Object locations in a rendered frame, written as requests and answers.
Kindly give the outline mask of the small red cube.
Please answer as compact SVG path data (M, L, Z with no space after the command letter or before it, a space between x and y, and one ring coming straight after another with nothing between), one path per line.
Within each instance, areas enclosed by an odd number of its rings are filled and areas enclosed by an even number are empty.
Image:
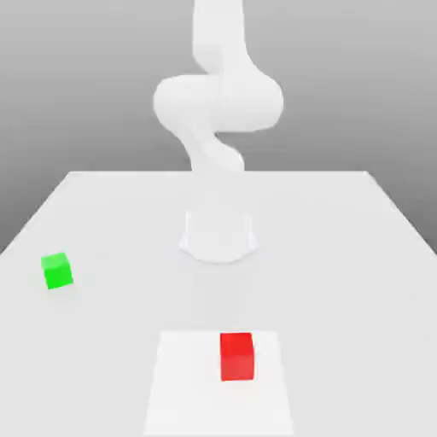
M253 336L250 332L221 333L220 375L222 382L254 379Z

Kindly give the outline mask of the small green cube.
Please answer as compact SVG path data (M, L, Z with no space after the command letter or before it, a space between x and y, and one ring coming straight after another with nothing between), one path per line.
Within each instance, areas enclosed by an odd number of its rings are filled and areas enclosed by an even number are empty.
M42 257L41 266L48 289L61 288L73 283L72 269L65 253Z

